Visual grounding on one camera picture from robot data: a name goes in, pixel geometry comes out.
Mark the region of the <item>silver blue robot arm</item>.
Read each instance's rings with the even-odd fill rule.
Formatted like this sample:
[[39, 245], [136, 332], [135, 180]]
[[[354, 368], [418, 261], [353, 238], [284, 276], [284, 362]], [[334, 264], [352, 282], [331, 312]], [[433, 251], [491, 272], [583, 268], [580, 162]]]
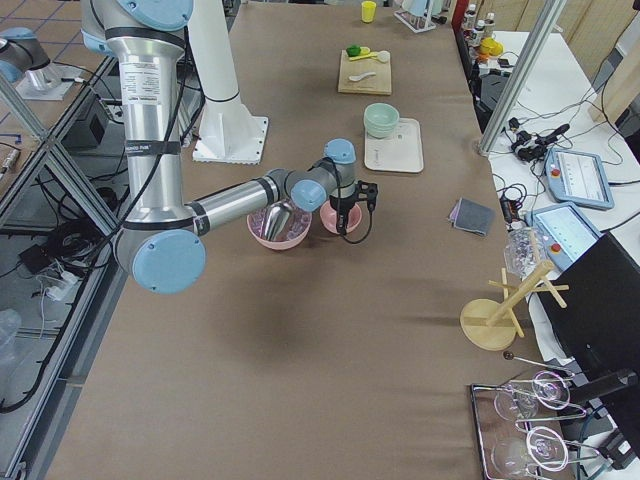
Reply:
[[202, 237], [264, 207], [275, 207], [268, 237], [282, 230], [289, 206], [313, 212], [329, 204], [340, 235], [357, 203], [375, 207], [377, 187], [357, 178], [354, 147], [344, 139], [329, 142], [304, 171], [274, 169], [186, 202], [179, 61], [195, 64], [203, 92], [196, 160], [256, 164], [268, 129], [267, 119], [253, 116], [241, 100], [222, 3], [85, 1], [81, 8], [86, 47], [119, 65], [132, 200], [114, 253], [140, 286], [159, 294], [185, 290], [206, 264]]

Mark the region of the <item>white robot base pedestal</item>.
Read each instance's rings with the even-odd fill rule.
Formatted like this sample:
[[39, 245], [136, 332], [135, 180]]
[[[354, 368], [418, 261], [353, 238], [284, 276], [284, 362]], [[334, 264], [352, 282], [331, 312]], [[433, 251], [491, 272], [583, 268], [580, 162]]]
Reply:
[[241, 100], [223, 4], [196, 0], [188, 29], [205, 96], [193, 158], [258, 164], [269, 120], [252, 115]]

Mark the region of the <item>second grey robot arm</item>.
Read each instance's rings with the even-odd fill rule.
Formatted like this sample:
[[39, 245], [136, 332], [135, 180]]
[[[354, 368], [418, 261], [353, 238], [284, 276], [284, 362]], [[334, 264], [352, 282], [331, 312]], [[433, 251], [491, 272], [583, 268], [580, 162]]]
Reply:
[[23, 99], [61, 101], [71, 84], [63, 81], [36, 35], [26, 27], [1, 32], [1, 74]]

